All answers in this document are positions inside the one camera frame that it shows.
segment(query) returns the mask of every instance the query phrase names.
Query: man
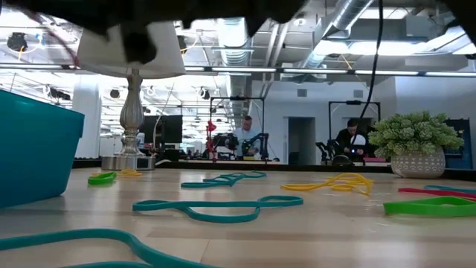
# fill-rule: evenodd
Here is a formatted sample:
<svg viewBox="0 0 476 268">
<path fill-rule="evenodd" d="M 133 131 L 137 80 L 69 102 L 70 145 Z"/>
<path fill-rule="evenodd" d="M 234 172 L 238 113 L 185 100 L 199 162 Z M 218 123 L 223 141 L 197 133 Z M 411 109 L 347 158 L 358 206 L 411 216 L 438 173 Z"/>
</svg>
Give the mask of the man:
<svg viewBox="0 0 476 268">
<path fill-rule="evenodd" d="M 350 146 L 352 145 L 353 137 L 357 134 L 357 127 L 357 119 L 349 119 L 347 122 L 347 128 L 339 131 L 337 138 L 335 138 L 335 141 L 339 143 L 340 149 L 344 151 L 344 154 L 347 156 L 350 155 Z M 358 149 L 357 154 L 362 156 L 364 155 L 364 151 L 362 149 Z"/>
<path fill-rule="evenodd" d="M 243 120 L 242 127 L 235 129 L 234 135 L 238 138 L 239 145 L 237 147 L 236 156 L 238 159 L 242 159 L 243 156 L 254 156 L 260 152 L 261 141 L 257 139 L 253 146 L 248 150 L 248 152 L 242 152 L 242 143 L 244 141 L 249 141 L 259 133 L 251 129 L 253 124 L 253 118 L 251 116 L 246 116 Z"/>
</svg>

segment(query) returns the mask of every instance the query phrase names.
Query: table surface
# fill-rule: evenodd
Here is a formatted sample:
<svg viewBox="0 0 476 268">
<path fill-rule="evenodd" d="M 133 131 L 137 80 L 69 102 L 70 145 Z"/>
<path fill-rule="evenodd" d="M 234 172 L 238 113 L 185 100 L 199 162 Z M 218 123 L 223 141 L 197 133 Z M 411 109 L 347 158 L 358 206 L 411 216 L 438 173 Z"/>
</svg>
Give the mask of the table surface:
<svg viewBox="0 0 476 268">
<path fill-rule="evenodd" d="M 398 194 L 401 187 L 427 184 L 476 188 L 476 183 L 397 179 L 392 174 L 364 174 L 373 179 L 370 197 L 322 188 L 310 192 L 281 190 L 290 182 L 322 182 L 334 173 L 268 172 L 264 179 L 244 179 L 234 187 L 180 189 L 220 175 L 214 170 L 166 170 L 121 178 L 109 187 L 89 187 L 98 169 L 71 172 L 61 196 L 0 210 L 0 237 L 67 229 L 114 228 L 131 232 L 145 244 L 191 261 L 219 267 L 473 267 L 476 262 L 474 217 L 438 219 L 385 216 L 382 203 L 426 198 Z M 290 194 L 304 205 L 264 208 L 250 223 L 218 224 L 191 220 L 176 210 L 132 212 L 139 200 L 257 200 Z M 202 208 L 211 214 L 243 214 L 250 208 Z M 63 267 L 97 261 L 137 261 L 121 243 L 76 240 L 0 252 L 2 267 Z"/>
</svg>

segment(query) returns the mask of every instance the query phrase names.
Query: white column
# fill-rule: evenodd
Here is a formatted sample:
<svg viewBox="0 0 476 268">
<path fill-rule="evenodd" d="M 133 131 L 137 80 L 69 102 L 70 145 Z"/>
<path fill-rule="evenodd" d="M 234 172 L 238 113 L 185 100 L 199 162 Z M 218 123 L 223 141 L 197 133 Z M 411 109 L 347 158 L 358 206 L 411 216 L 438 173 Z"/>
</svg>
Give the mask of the white column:
<svg viewBox="0 0 476 268">
<path fill-rule="evenodd" d="M 77 75 L 74 85 L 73 110 L 84 114 L 83 137 L 77 145 L 76 156 L 81 158 L 99 157 L 101 95 L 95 75 Z"/>
</svg>

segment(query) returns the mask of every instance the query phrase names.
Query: lamp shade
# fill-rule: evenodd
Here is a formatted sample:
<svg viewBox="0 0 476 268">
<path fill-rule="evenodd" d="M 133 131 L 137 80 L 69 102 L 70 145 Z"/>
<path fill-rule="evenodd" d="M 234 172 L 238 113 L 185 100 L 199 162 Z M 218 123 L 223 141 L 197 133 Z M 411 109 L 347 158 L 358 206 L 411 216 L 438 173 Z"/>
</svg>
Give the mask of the lamp shade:
<svg viewBox="0 0 476 268">
<path fill-rule="evenodd" d="M 179 41 L 172 22 L 155 22 L 147 26 L 156 47 L 155 59 L 147 64 L 128 63 L 122 43 L 120 26 L 108 30 L 109 40 L 84 30 L 77 58 L 82 69 L 113 77 L 127 77 L 138 69 L 145 79 L 161 79 L 185 74 Z"/>
</svg>

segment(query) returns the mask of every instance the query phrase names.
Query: doorway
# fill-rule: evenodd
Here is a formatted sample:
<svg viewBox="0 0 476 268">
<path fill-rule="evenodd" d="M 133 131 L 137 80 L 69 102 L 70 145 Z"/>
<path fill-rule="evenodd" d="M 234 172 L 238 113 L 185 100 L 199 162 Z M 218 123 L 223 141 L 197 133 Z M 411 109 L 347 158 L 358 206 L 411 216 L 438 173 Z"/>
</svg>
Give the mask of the doorway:
<svg viewBox="0 0 476 268">
<path fill-rule="evenodd" d="M 289 118 L 288 164 L 316 165 L 315 118 Z"/>
</svg>

